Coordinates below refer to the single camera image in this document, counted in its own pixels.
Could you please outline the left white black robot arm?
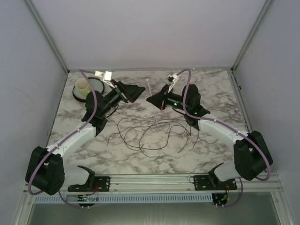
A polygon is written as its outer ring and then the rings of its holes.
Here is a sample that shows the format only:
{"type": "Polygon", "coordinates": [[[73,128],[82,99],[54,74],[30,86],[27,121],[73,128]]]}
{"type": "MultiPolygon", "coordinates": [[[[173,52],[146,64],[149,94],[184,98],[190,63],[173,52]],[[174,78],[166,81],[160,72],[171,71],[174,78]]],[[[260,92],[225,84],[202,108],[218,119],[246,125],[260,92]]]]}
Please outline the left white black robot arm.
{"type": "Polygon", "coordinates": [[[144,87],[116,81],[112,81],[112,89],[105,96],[92,90],[86,97],[86,114],[76,129],[55,144],[38,146],[32,151],[25,176],[29,193],[34,194],[32,187],[48,195],[58,193],[62,187],[69,191],[93,191],[97,181],[95,172],[82,165],[72,167],[67,160],[104,130],[108,116],[120,101],[133,103],[144,91],[144,87]]]}

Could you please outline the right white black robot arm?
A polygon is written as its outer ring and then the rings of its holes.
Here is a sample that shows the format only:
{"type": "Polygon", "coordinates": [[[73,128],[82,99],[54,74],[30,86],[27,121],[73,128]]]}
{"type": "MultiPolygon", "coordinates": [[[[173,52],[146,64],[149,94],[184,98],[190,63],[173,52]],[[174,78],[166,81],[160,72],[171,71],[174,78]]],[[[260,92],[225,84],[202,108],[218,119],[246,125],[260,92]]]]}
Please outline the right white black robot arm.
{"type": "Polygon", "coordinates": [[[273,159],[262,134],[258,131],[238,131],[221,125],[210,111],[201,105],[201,95],[194,84],[185,86],[181,95],[174,94],[166,84],[160,92],[146,100],[160,110],[167,106],[179,110],[186,109],[184,118],[190,127],[214,136],[233,150],[233,161],[221,163],[208,173],[208,183],[214,190],[224,188],[236,178],[253,180],[263,171],[270,169],[273,159]]]}

